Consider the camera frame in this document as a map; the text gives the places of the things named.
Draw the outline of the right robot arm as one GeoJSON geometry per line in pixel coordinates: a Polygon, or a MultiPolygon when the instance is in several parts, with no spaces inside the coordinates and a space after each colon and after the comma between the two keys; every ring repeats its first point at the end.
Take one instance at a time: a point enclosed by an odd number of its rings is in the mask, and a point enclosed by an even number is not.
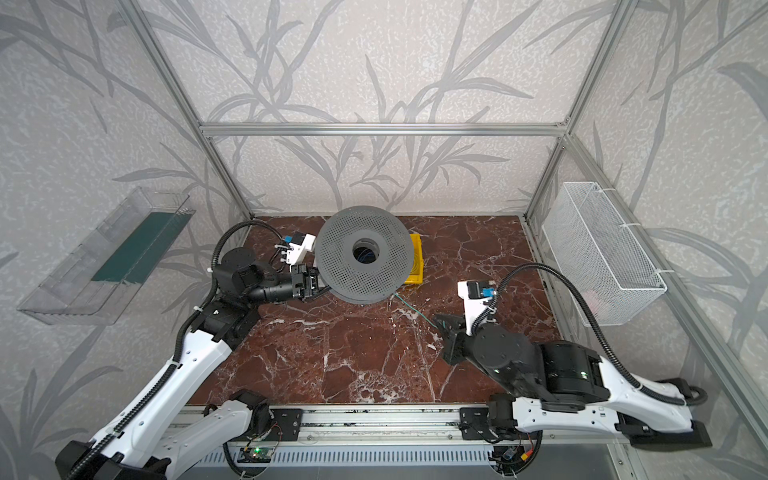
{"type": "Polygon", "coordinates": [[[496,323],[470,334],[457,315],[434,321],[447,363],[469,362],[502,388],[486,406],[461,409],[466,440],[495,443],[567,430],[625,437],[655,452],[712,445],[691,411],[706,393],[681,378],[628,380],[607,358],[573,342],[534,343],[496,323]]]}

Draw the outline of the grey perforated spool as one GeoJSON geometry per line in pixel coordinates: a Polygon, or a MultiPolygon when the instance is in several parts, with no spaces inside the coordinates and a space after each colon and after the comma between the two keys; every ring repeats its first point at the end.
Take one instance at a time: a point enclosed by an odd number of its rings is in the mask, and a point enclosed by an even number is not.
{"type": "Polygon", "coordinates": [[[354,206],[331,216],[314,247],[320,279],[340,300],[381,302],[405,284],[413,246],[400,219],[373,206],[354,206]]]}

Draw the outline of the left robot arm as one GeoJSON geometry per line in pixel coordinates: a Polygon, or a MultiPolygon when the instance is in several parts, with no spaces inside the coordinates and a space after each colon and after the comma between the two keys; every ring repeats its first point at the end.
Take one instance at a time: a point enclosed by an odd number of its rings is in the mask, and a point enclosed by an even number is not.
{"type": "Polygon", "coordinates": [[[279,248],[288,271],[276,272],[238,247],[214,263],[214,290],[177,335],[173,356],[125,409],[87,442],[71,441],[55,466],[63,479],[176,479],[214,448],[263,437],[274,420],[265,396],[240,390],[179,433],[166,432],[203,381],[246,339],[263,304],[321,293],[318,271],[304,262],[312,246],[279,248]]]}

